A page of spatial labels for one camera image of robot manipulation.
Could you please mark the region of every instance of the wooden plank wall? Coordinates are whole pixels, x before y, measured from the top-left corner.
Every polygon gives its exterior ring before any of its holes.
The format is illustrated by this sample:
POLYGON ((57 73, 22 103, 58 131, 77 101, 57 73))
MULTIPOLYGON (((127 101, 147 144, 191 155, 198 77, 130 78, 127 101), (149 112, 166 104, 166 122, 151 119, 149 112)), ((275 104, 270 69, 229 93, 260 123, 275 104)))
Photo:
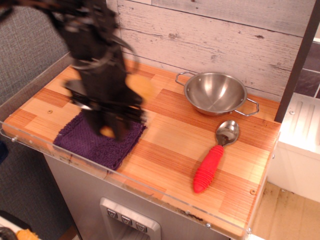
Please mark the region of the wooden plank wall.
MULTIPOLYGON (((315 0, 109 0, 140 61, 222 72, 280 102, 315 0)), ((132 59, 130 51, 124 49, 132 59)))

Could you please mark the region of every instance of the purple towel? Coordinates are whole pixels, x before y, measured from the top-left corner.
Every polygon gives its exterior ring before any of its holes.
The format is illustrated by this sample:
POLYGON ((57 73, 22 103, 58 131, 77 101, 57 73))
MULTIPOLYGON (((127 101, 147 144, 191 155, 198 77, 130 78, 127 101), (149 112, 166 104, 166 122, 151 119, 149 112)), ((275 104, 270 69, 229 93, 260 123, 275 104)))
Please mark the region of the purple towel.
POLYGON ((109 169, 117 170, 145 128, 143 124, 133 122, 124 140, 115 141, 111 137, 97 136, 80 113, 59 132, 53 144, 109 169))

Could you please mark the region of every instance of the screw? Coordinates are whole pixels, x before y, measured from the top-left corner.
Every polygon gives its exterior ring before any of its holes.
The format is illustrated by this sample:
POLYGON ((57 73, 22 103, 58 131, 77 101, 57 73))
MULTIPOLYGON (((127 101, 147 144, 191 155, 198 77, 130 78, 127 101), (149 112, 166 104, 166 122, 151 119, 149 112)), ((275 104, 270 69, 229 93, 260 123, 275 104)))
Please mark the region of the screw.
POLYGON ((251 194, 251 195, 256 195, 256 194, 257 194, 257 191, 254 190, 254 189, 251 189, 251 190, 250 190, 250 194, 251 194))

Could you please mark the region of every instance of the stainless steel bowl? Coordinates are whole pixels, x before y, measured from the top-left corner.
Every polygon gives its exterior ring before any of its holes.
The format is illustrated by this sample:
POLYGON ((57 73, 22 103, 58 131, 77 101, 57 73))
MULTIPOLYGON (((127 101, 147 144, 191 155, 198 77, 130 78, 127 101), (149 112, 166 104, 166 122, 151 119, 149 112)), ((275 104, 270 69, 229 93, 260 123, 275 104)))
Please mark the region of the stainless steel bowl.
POLYGON ((259 104, 247 98, 247 89, 238 79, 219 72, 205 72, 194 75, 186 84, 178 81, 180 75, 193 74, 189 71, 178 73, 175 81, 184 86, 184 95, 201 113, 218 116, 235 111, 244 116, 259 112, 259 104), (248 100, 256 104, 256 111, 245 114, 236 110, 248 100))

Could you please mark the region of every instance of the red rubber handle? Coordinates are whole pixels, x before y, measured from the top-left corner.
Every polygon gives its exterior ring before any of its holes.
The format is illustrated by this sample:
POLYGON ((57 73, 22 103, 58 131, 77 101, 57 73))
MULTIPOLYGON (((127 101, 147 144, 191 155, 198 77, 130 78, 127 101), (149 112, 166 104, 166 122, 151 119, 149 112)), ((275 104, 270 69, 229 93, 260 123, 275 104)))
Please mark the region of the red rubber handle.
POLYGON ((193 190, 196 194, 204 191, 215 176, 220 159, 224 154, 224 147, 216 145, 210 149, 209 153, 205 156, 200 167, 196 170, 193 179, 193 190))

